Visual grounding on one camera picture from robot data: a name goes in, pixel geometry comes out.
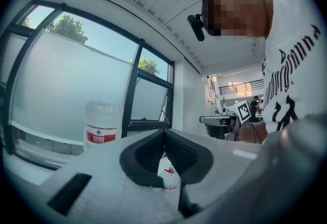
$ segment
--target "sky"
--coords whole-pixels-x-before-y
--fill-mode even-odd
[[[28,19],[30,20],[30,27],[36,28],[52,11],[52,8],[44,6],[39,6],[36,8],[28,16]],[[57,22],[63,14],[64,13],[58,16],[54,22]],[[83,23],[82,30],[84,31],[84,36],[88,38],[88,40],[85,42],[86,45],[126,62],[131,62],[131,60],[133,60],[137,49],[137,44],[135,42],[110,30],[109,28],[83,17],[72,14],[72,18],[75,21],[81,21]],[[146,49],[142,50],[141,57],[144,57],[147,60],[155,60],[157,63],[157,69],[161,70],[158,77],[167,80],[168,65],[165,61]]]

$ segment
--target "black lettering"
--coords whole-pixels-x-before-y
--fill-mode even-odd
[[[308,50],[311,51],[311,46],[314,46],[314,43],[313,43],[313,41],[311,40],[311,38],[310,38],[309,36],[305,36],[305,37],[302,39],[302,41],[306,44]]]
[[[284,69],[284,66],[281,69],[281,91],[283,90],[283,81],[282,81],[283,69]]]
[[[278,102],[276,102],[276,106],[275,106],[275,112],[274,112],[274,114],[272,115],[272,121],[273,122],[276,122],[276,117],[277,117],[277,114],[278,114],[278,112],[281,110],[281,106],[279,105],[279,103]]]
[[[305,49],[303,48],[302,44],[298,42],[297,45],[294,46],[294,48],[297,50],[298,54],[301,57],[301,60],[303,61],[303,55],[307,56],[307,53],[306,53]]]
[[[276,81],[276,89],[275,89],[275,95],[277,95],[278,89],[279,89],[279,71],[275,73],[275,81]]]
[[[294,111],[295,109],[295,101],[292,100],[289,95],[286,97],[286,104],[290,105],[290,108],[288,109],[288,111],[286,112],[285,116],[281,119],[281,121],[278,123],[277,126],[277,131],[282,130],[284,127],[286,127],[289,123],[290,120],[292,119],[293,121],[297,120],[297,115]]]
[[[265,109],[266,104],[267,104],[267,93],[268,93],[268,87],[267,87],[266,92],[265,92],[264,109]]]
[[[282,59],[281,59],[281,64],[285,61],[285,56],[286,56],[286,54],[285,54],[285,52],[284,51],[282,51],[281,49],[279,49],[279,51],[280,51],[280,53],[281,53],[281,55],[282,55]]]
[[[317,28],[317,26],[314,26],[313,24],[311,25],[313,27],[313,29],[315,30],[315,32],[313,33],[313,36],[316,38],[316,40],[318,40],[318,35],[320,35],[320,31],[319,29]]]
[[[271,75],[271,94],[270,99],[274,97],[274,89],[275,89],[275,83],[274,83],[274,73]]]
[[[292,66],[292,62],[290,60],[290,55],[287,55],[287,60],[290,63],[290,66],[291,66],[291,74],[292,74],[293,73],[293,66]]]
[[[285,92],[287,92],[288,87],[289,87],[289,71],[290,67],[288,65],[288,62],[286,62],[285,70],[284,70],[284,87],[285,87]]]
[[[266,98],[267,98],[267,104],[269,103],[269,96],[270,95],[270,82],[269,82],[269,85],[268,85],[268,94],[267,94],[267,96],[266,96]]]
[[[294,66],[295,66],[295,69],[296,69],[297,66],[300,65],[300,62],[299,62],[298,57],[296,55],[296,52],[294,50],[291,50],[291,58],[292,58],[292,60],[294,62]]]

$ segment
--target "frosted glass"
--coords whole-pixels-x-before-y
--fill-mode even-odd
[[[19,71],[13,125],[39,137],[82,144],[84,107],[102,100],[121,107],[130,64],[44,32]]]
[[[9,38],[4,46],[4,54],[1,61],[0,81],[2,83],[6,83],[8,81],[11,68],[25,41],[25,37],[15,34],[9,35]]]
[[[131,119],[159,120],[167,88],[137,79]]]

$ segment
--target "white t-shirt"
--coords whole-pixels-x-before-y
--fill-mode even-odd
[[[326,25],[314,0],[273,0],[262,62],[268,133],[327,111]]]

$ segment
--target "black window frame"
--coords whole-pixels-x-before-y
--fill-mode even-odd
[[[54,10],[35,28],[29,28],[23,26],[20,23],[24,20],[37,6],[45,6],[53,8]],[[144,131],[144,130],[153,130],[153,129],[170,129],[172,127],[172,116],[173,116],[173,88],[174,88],[174,62],[170,61],[167,57],[165,57],[162,53],[158,50],[150,46],[145,42],[143,38],[138,38],[131,34],[130,32],[126,31],[125,29],[120,28],[119,26],[104,20],[96,15],[91,13],[85,12],[83,10],[79,10],[74,7],[70,7],[65,3],[53,3],[43,0],[32,0],[28,3],[11,21],[8,27],[5,29],[3,34],[0,38],[0,56],[3,57],[4,54],[4,46],[9,38],[10,34],[16,34],[20,36],[27,37],[26,42],[22,46],[21,50],[19,51],[16,60],[11,68],[8,80],[6,83],[1,84],[0,96],[4,99],[4,115],[3,115],[3,128],[4,128],[4,141],[5,141],[5,149],[9,155],[15,154],[22,159],[36,164],[38,166],[42,166],[49,169],[57,169],[57,165],[49,165],[49,163],[40,163],[39,161],[36,162],[34,159],[27,158],[29,156],[22,156],[20,155],[16,149],[14,144],[14,138],[12,136],[12,129],[13,126],[9,125],[9,119],[11,117],[11,102],[12,102],[12,94],[13,88],[16,80],[16,76],[19,70],[19,67],[28,52],[31,45],[33,45],[38,37],[40,32],[46,29],[60,14],[63,12],[68,12],[74,15],[81,16],[86,18],[90,21],[98,23],[112,31],[126,37],[127,39],[137,43],[137,51],[135,52],[135,56],[133,59],[133,65],[130,69],[129,78],[127,81],[127,87],[125,92],[125,103],[124,103],[124,111],[123,111],[123,119],[122,119],[122,138],[127,136],[128,131]],[[158,78],[146,71],[143,71],[138,68],[138,63],[141,57],[141,53],[143,49],[148,50],[149,52],[153,53],[163,61],[167,62],[168,65],[172,67],[172,82],[167,82],[161,78]],[[135,121],[131,120],[131,111],[133,106],[133,99],[134,93],[136,88],[136,81],[137,78],[144,78],[152,83],[158,85],[165,85],[164,87],[168,88],[167,93],[167,119],[168,121]]]

